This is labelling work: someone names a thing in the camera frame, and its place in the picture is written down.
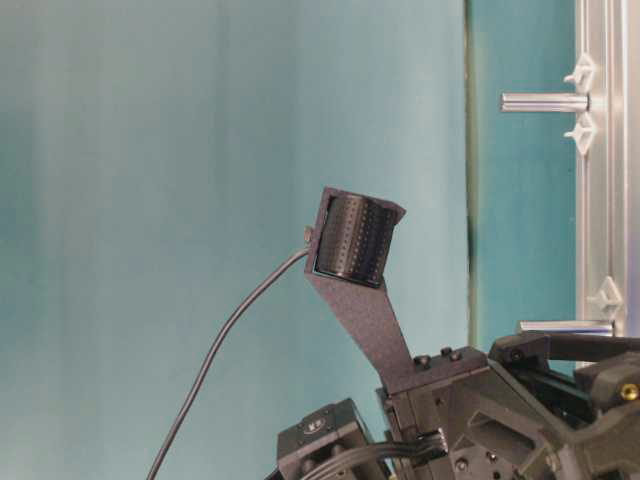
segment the black cable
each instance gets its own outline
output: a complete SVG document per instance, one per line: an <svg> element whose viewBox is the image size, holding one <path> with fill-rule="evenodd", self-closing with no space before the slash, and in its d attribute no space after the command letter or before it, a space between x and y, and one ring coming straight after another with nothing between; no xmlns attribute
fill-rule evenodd
<svg viewBox="0 0 640 480"><path fill-rule="evenodd" d="M415 443L380 442L364 447L357 447L342 452L326 462L318 465L300 480L324 480L338 472L353 468L372 460L387 458L417 458L427 460L446 454L447 447L442 435L437 434Z"/></svg>
<svg viewBox="0 0 640 480"><path fill-rule="evenodd" d="M253 292L251 292L249 296L247 296L247 298L245 298L240 305L238 305L235 311L224 323L224 325L218 332L218 335L216 336L215 340L213 341L211 348L209 348L209 352L207 353L207 356L205 357L204 362L202 362L202 366L200 367L200 371L198 371L198 375L196 376L196 379L193 382L193 385L191 386L191 390L189 390L189 393L187 394L187 398L184 400L184 403L182 404L182 408L180 408L180 411L178 412L178 416L173 421L173 424L169 429L169 433L167 434L162 446L160 447L160 450L158 451L158 454L156 455L156 458L153 461L153 465L151 465L151 469L149 470L149 473L147 475L147 480L153 480L154 478L156 478L158 470L162 465L162 461L164 460L164 457L167 455L167 452L169 451L169 448L173 443L173 439L175 438L176 434L178 433L178 430L180 429L180 425L182 425L182 422L187 416L187 413L189 413L189 409L191 408L191 405L193 404L193 401L195 400L196 395L198 395L198 391L200 391L200 387L202 386L202 383L204 382L204 378L206 377L207 372L209 371L211 362L213 362L213 358L216 356L216 353L218 352L220 345L222 344L223 340L229 333L229 330L231 330L231 327L233 327L233 325L236 323L238 318L240 318L240 316L245 312L245 310L249 308L249 306L253 302L255 302L256 299L267 288L269 288L273 284L273 282L275 282L278 278L280 278L280 276L284 272L286 272L289 269L289 267L291 267L294 263L296 263L301 258L305 257L308 253L309 253L309 248L307 247L291 255L278 268L276 268L271 275L265 278L262 281L262 283L260 283L260 285L258 285L256 289Z"/></svg>
<svg viewBox="0 0 640 480"><path fill-rule="evenodd" d="M276 467L276 469L273 472L271 472L269 476L264 480L284 480L284 478L282 477L280 470L278 470L278 467Z"/></svg>

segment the white plastic bracket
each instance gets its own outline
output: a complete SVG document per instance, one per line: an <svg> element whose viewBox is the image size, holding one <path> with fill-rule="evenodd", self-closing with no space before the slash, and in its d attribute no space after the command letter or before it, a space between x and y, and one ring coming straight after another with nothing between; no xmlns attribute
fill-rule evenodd
<svg viewBox="0 0 640 480"><path fill-rule="evenodd" d="M566 132L566 138L573 138L576 142L576 148L583 157L589 151L589 147L593 143L593 137L597 132L596 126L588 113L583 113L576 119L576 125L573 130Z"/></svg>
<svg viewBox="0 0 640 480"><path fill-rule="evenodd" d="M588 93L591 90L595 70L595 64L591 57L587 53L582 53L576 62L573 72L564 77L564 81L573 83L579 93Z"/></svg>
<svg viewBox="0 0 640 480"><path fill-rule="evenodd" d="M611 277L605 277L600 289L587 302L597 306L607 318L614 318L622 306L622 295Z"/></svg>

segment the metal rod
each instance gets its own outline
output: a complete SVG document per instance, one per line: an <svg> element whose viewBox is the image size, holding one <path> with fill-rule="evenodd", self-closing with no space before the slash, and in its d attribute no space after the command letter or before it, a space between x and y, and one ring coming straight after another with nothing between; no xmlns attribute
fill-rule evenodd
<svg viewBox="0 0 640 480"><path fill-rule="evenodd" d="M503 112L581 113L588 109L589 97L577 93L503 93L500 96Z"/></svg>
<svg viewBox="0 0 640 480"><path fill-rule="evenodd" d="M613 322L610 320L520 322L520 331L536 331L547 333L588 333L609 337L613 335Z"/></svg>

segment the screw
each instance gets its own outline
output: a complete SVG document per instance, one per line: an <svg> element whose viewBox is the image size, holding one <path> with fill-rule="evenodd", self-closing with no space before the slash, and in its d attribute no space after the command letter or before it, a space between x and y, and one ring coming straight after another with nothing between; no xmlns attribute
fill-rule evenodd
<svg viewBox="0 0 640 480"><path fill-rule="evenodd" d="M509 357L511 357L512 362L519 362L524 358L524 353L522 353L522 350L515 349L511 351Z"/></svg>
<svg viewBox="0 0 640 480"><path fill-rule="evenodd" d="M627 402L637 400L640 397L640 389L635 383L627 383L620 389L620 396Z"/></svg>
<svg viewBox="0 0 640 480"><path fill-rule="evenodd" d="M456 462L456 470L459 472L464 472L467 467L469 467L469 462L467 462L466 458L460 458Z"/></svg>
<svg viewBox="0 0 640 480"><path fill-rule="evenodd" d="M413 363L420 365L422 368L429 368L431 357L429 355L419 355L413 359Z"/></svg>

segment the teal backdrop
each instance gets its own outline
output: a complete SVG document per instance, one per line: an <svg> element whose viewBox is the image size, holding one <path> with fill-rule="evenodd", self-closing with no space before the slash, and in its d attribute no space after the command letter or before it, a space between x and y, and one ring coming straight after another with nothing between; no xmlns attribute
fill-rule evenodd
<svg viewBox="0 0 640 480"><path fill-rule="evenodd" d="M575 318L571 114L500 113L502 92L572 91L574 0L468 0L468 182L473 342L520 320Z"/></svg>
<svg viewBox="0 0 640 480"><path fill-rule="evenodd" d="M143 478L325 184L408 209L387 281L410 348L465 344L463 17L439 0L2 2L0 477ZM280 430L347 396L381 439L377 385L297 266L228 337L159 478L263 478Z"/></svg>

